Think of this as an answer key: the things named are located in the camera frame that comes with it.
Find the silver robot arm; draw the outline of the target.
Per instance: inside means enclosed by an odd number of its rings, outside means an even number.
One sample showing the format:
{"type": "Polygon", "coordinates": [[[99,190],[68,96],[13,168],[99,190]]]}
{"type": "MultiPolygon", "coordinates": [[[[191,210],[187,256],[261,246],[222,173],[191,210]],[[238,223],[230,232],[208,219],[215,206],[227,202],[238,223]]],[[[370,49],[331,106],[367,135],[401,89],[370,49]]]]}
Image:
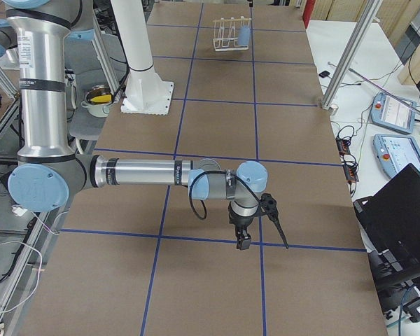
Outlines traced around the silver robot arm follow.
{"type": "Polygon", "coordinates": [[[76,193],[106,185],[185,186],[188,199],[227,200],[237,248],[251,244],[248,227],[270,210],[267,170],[247,161],[222,170],[213,160],[121,160],[75,153],[67,141],[64,41],[93,23],[90,1],[7,1],[6,18],[17,35],[24,145],[8,179],[22,207],[48,212],[76,193]]]}

